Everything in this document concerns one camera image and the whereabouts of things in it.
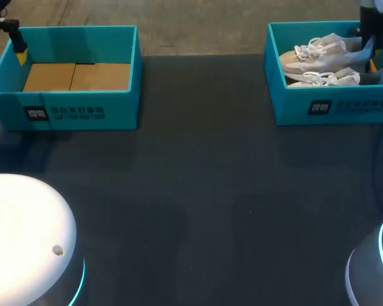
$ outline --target teal box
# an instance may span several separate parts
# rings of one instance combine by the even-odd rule
[[[383,85],[289,88],[279,56],[331,33],[349,37],[355,21],[277,22],[268,25],[264,69],[278,125],[383,122]],[[383,51],[375,58],[383,67]]]
[[[9,131],[135,129],[142,74],[137,27],[24,27],[21,66],[9,41],[0,59],[0,121]],[[126,91],[22,92],[33,63],[125,63]],[[33,111],[37,117],[31,117]]]

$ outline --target shoelace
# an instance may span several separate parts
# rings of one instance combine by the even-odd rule
[[[295,54],[296,56],[301,60],[305,61],[307,58],[313,56],[317,57],[321,54],[326,54],[327,50],[329,48],[332,48],[334,46],[341,46],[344,50],[346,50],[346,44],[342,40],[334,41],[326,46],[322,45],[314,45],[314,43],[319,40],[320,38],[313,38],[310,40],[309,44],[307,46],[295,46]]]
[[[295,46],[294,49],[295,49],[296,56],[300,60],[304,61],[309,56],[315,56],[315,55],[320,55],[320,54],[326,53],[326,51],[324,50],[324,47],[322,45],[317,45],[317,46],[314,45],[314,43],[319,39],[320,38],[317,37],[317,38],[310,40],[310,42],[307,46],[306,45]]]
[[[332,72],[305,72],[302,74],[302,82],[312,83],[316,86],[330,86],[338,85],[338,78]]]

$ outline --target dark table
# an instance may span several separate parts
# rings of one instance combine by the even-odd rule
[[[146,57],[142,85],[136,131],[0,125],[0,172],[73,210],[89,306],[348,305],[383,126],[276,126],[261,55]]]

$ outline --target black logo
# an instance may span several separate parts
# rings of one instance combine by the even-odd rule
[[[44,106],[25,106],[24,111],[31,121],[48,121],[49,119]]]
[[[326,115],[331,108],[332,100],[313,100],[308,115]]]

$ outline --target white sneaker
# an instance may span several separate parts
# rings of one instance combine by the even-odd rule
[[[358,73],[351,68],[336,73],[305,72],[302,78],[288,87],[383,85],[383,68],[376,73]]]
[[[362,49],[362,38],[344,38],[330,34],[312,39],[307,46],[295,46],[294,50],[280,56],[285,76],[302,80],[304,72],[337,72],[342,67],[363,67],[372,56],[374,40]]]

